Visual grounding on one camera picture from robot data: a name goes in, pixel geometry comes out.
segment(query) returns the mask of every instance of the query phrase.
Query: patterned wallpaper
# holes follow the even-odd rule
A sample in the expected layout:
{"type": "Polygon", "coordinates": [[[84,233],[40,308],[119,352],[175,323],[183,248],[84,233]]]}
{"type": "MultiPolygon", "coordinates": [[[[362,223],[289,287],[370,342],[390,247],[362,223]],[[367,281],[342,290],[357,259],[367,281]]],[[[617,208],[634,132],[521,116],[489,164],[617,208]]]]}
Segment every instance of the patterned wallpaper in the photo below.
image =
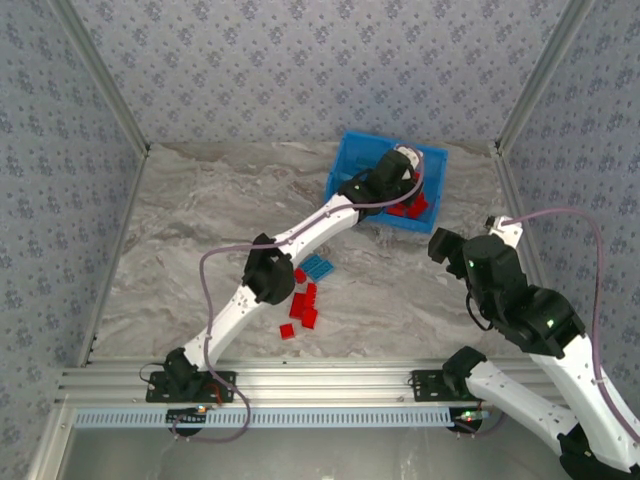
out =
{"type": "Polygon", "coordinates": [[[138,155],[46,0],[0,2],[0,478],[77,361],[138,155]]]}
{"type": "MultiPolygon", "coordinates": [[[[509,157],[527,210],[591,212],[606,242],[605,365],[640,415],[640,4],[596,2],[509,157]]],[[[536,222],[549,279],[591,323],[593,234],[570,216],[536,222]]]]}
{"type": "Polygon", "coordinates": [[[150,142],[497,137],[567,0],[73,0],[150,142]]]}

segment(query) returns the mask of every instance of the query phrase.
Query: marble floor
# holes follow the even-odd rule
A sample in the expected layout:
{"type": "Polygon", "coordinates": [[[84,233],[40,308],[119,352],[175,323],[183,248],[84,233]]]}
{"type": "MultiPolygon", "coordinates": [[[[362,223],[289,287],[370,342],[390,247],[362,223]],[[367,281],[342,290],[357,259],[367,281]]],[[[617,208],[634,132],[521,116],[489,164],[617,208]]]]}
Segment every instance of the marble floor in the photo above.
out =
{"type": "MultiPolygon", "coordinates": [[[[504,212],[483,147],[449,150],[437,225],[469,236],[504,212]]],[[[337,143],[154,145],[104,309],[95,357],[162,356],[200,332],[206,305],[200,256],[275,235],[322,205],[337,143]]],[[[448,357],[463,345],[487,355],[517,350],[469,319],[464,285],[427,256],[429,235],[363,222],[317,253],[336,267],[319,283],[316,329],[282,340],[290,300],[267,309],[223,357],[448,357]]],[[[216,308],[239,284],[246,254],[210,258],[216,308]]]]}

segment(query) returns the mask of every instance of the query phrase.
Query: blue container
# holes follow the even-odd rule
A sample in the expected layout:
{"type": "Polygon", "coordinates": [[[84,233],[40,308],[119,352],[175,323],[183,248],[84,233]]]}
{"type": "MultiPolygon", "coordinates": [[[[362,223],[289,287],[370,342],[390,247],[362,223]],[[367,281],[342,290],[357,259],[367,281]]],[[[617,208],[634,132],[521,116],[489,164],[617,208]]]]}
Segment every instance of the blue container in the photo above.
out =
{"type": "MultiPolygon", "coordinates": [[[[391,138],[376,137],[365,133],[347,131],[342,137],[336,161],[329,173],[325,201],[338,191],[340,185],[365,168],[373,168],[378,160],[397,144],[409,143],[391,138]]],[[[431,233],[440,209],[440,199],[444,188],[448,152],[441,148],[411,144],[424,153],[424,197],[429,207],[415,220],[396,217],[385,212],[368,217],[374,222],[392,225],[413,232],[431,233]]]]}

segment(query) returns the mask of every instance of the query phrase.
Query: gray marble surface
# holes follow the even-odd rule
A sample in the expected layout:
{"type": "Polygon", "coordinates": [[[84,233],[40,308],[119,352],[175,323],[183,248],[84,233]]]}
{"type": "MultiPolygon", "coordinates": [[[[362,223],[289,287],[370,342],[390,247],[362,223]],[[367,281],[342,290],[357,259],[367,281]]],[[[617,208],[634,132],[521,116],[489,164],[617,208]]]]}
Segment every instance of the gray marble surface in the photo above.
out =
{"type": "MultiPolygon", "coordinates": [[[[478,234],[503,213],[486,149],[449,150],[437,225],[478,234]]],[[[96,357],[164,355],[205,325],[198,261],[222,244],[280,233],[322,205],[336,143],[154,145],[128,238],[94,344],[96,357]]],[[[319,283],[316,329],[282,340],[290,300],[268,309],[223,357],[447,357],[463,345],[488,355],[517,350],[469,319],[464,285],[427,256],[429,235],[363,222],[317,253],[335,265],[319,283]]],[[[239,284],[246,254],[206,267],[221,308],[239,284]]]]}

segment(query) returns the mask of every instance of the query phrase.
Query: blue lego brick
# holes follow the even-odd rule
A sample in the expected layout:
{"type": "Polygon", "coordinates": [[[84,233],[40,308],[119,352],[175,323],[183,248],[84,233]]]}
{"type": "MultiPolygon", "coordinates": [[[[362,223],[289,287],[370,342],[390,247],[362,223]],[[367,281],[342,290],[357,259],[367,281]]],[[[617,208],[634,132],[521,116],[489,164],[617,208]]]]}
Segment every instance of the blue lego brick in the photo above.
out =
{"type": "Polygon", "coordinates": [[[324,262],[324,260],[322,259],[322,257],[320,257],[320,255],[311,255],[300,264],[300,268],[304,271],[304,273],[309,275],[311,270],[319,266],[322,262],[324,262]]]}
{"type": "Polygon", "coordinates": [[[334,268],[330,261],[324,260],[320,265],[309,272],[309,276],[313,283],[318,283],[324,277],[333,272],[334,268]]]}

